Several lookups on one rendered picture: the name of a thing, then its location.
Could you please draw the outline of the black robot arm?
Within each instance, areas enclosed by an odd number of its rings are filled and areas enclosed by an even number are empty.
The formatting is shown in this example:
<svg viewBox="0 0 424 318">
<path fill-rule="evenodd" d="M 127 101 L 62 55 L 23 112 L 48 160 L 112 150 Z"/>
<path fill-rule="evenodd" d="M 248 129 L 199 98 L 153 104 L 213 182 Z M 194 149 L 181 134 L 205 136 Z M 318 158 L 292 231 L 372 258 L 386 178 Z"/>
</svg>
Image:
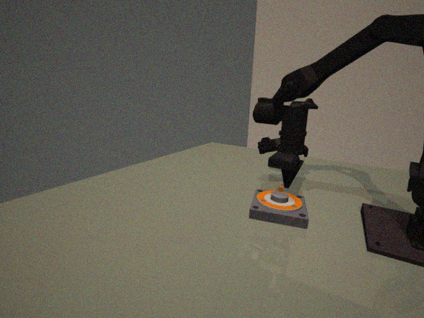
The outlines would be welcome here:
<svg viewBox="0 0 424 318">
<path fill-rule="evenodd" d="M 287 74 L 274 97 L 258 98 L 253 111 L 256 123 L 277 125 L 289 128 L 306 128 L 309 109 L 319 107 L 311 98 L 304 102 L 294 102 L 314 92 L 330 75 L 338 72 L 359 57 L 364 56 L 385 42 L 423 47 L 424 54 L 424 14 L 389 15 L 377 17 L 369 26 L 352 38 L 323 56 L 317 62 Z M 285 102 L 292 102 L 289 106 Z M 277 151 L 280 138 L 262 138 L 258 142 L 260 154 Z M 424 251 L 424 143 L 420 163 L 411 162 L 407 191 L 412 191 L 416 207 L 406 227 L 406 234 L 415 249 Z"/>
</svg>

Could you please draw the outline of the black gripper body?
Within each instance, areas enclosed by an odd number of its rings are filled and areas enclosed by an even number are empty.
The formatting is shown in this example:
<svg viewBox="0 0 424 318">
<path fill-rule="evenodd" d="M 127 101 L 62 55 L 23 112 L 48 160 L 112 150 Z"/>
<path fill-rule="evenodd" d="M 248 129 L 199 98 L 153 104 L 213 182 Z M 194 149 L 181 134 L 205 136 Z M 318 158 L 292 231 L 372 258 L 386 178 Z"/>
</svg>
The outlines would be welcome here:
<svg viewBox="0 0 424 318">
<path fill-rule="evenodd" d="M 268 167 L 297 171 L 300 163 L 299 155 L 308 156 L 308 148 L 304 145 L 306 129 L 281 126 L 279 131 L 281 146 L 277 153 L 269 157 Z"/>
</svg>

